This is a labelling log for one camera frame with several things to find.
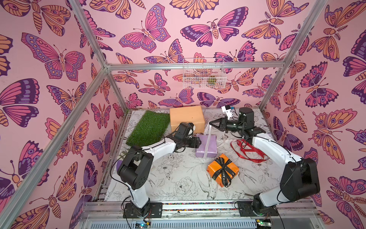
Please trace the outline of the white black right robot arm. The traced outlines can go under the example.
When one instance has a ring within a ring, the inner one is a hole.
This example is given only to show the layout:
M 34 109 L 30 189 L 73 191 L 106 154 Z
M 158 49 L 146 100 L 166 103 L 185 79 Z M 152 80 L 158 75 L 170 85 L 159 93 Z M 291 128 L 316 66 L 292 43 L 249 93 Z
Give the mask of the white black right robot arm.
M 283 168 L 277 187 L 254 195 L 252 209 L 256 215 L 263 215 L 278 204 L 295 202 L 320 192 L 316 162 L 293 154 L 289 147 L 281 146 L 263 129 L 256 127 L 252 109 L 242 107 L 236 120 L 230 121 L 226 116 L 211 121 L 209 125 L 222 132 L 239 133 L 242 148 L 251 147 L 252 151 L 269 157 Z

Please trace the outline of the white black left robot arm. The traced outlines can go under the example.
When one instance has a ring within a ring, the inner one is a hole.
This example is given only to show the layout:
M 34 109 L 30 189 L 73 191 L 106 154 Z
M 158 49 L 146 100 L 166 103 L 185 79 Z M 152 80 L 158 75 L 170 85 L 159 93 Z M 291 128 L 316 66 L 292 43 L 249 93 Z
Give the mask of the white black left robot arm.
M 133 146 L 123 160 L 116 162 L 119 181 L 128 187 L 132 211 L 138 217 L 147 216 L 151 211 L 145 183 L 153 162 L 168 154 L 182 153 L 186 148 L 199 148 L 202 141 L 194 135 L 194 130 L 193 123 L 182 122 L 164 140 L 145 147 Z

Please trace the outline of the white satin ribbon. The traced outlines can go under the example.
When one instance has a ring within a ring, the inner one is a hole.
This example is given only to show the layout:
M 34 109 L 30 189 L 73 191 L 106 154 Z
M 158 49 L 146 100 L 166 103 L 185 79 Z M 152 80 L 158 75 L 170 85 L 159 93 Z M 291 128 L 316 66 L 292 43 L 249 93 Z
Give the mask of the white satin ribbon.
M 208 134 L 207 134 L 207 141 L 206 141 L 206 145 L 205 145 L 205 151 L 204 151 L 204 156 L 203 158 L 207 158 L 207 154 L 208 154 L 208 148 L 210 145 L 210 141 L 211 141 L 211 135 L 212 135 L 212 126 L 208 125 Z

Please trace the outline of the lilac gift box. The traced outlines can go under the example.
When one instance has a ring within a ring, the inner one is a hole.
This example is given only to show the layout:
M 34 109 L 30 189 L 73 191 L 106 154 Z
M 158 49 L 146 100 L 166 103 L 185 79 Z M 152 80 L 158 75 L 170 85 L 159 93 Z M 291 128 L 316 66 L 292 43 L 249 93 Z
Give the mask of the lilac gift box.
M 198 138 L 201 140 L 201 145 L 196 149 L 195 156 L 198 158 L 215 158 L 217 157 L 217 142 L 216 135 L 202 135 L 198 134 Z

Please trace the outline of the red satin ribbon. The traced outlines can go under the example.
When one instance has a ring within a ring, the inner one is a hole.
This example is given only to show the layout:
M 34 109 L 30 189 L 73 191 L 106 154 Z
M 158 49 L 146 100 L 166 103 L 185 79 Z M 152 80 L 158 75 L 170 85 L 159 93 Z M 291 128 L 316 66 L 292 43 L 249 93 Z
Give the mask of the red satin ribbon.
M 241 159 L 257 164 L 269 160 L 269 156 L 243 139 L 232 141 L 230 143 L 230 147 Z

